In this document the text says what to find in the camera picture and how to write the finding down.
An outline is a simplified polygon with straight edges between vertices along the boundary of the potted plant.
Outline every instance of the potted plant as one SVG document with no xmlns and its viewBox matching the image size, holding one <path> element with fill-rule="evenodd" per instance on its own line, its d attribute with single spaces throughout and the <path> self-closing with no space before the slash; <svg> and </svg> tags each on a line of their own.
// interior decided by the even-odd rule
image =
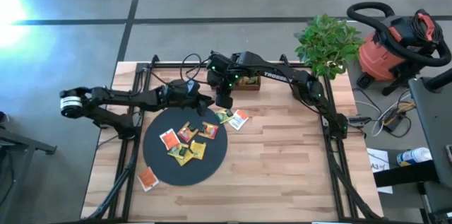
<svg viewBox="0 0 452 224">
<path fill-rule="evenodd" d="M 347 71 L 347 61 L 358 60 L 358 48 L 364 43 L 360 33 L 347 26 L 346 20 L 323 14 L 314 17 L 303 32 L 294 34 L 301 43 L 295 51 L 301 62 L 312 66 L 315 76 L 334 79 Z"/>
</svg>

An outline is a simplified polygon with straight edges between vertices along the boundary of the vacuum hose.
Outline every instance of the vacuum hose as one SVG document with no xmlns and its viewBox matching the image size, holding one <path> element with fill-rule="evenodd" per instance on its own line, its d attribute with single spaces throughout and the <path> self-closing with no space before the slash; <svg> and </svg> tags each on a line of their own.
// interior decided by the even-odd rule
<svg viewBox="0 0 452 224">
<path fill-rule="evenodd" d="M 395 54 L 404 59 L 409 59 L 412 61 L 417 61 L 425 66 L 444 66 L 451 61 L 451 51 L 447 47 L 444 39 L 441 38 L 439 40 L 438 45 L 436 46 L 436 50 L 438 51 L 439 58 L 427 57 L 415 52 L 411 52 L 410 50 L 404 48 L 400 45 L 396 39 L 389 32 L 388 27 L 386 27 L 383 23 L 378 21 L 377 19 L 370 18 L 369 16 L 364 16 L 362 14 L 356 13 L 357 10 L 365 9 L 365 8 L 374 8 L 380 11 L 383 11 L 385 17 L 393 16 L 393 9 L 381 2 L 362 2 L 355 5 L 352 5 L 347 10 L 347 16 L 351 19 L 354 19 L 360 23 L 369 25 L 373 27 L 376 31 L 378 31 L 381 41 L 391 47 Z"/>
</svg>

